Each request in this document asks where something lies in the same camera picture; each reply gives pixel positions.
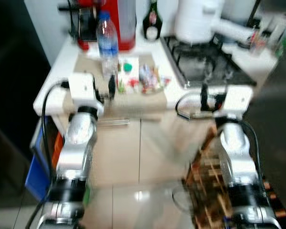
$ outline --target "white appliance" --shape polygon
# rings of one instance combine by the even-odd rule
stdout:
[[[209,42],[214,33],[246,43],[254,31],[228,20],[221,19],[225,0],[179,0],[175,35],[189,43]]]

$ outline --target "stove burner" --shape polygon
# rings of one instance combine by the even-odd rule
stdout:
[[[189,45],[175,37],[161,38],[166,54],[184,88],[207,85],[256,85],[233,61],[232,55],[222,51],[222,43]]]

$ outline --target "white wall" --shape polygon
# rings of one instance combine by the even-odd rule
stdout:
[[[59,13],[57,5],[67,0],[24,0],[43,50],[52,66],[70,27],[68,13]],[[150,0],[136,0],[138,25],[147,14]],[[158,11],[164,22],[173,22],[178,0],[158,0]]]

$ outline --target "tiled floor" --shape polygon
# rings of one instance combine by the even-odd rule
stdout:
[[[193,229],[191,217],[172,200],[172,190],[179,185],[173,181],[94,190],[82,224],[86,229]],[[31,198],[26,192],[21,207],[0,209],[0,229],[23,229],[35,208],[28,204]]]

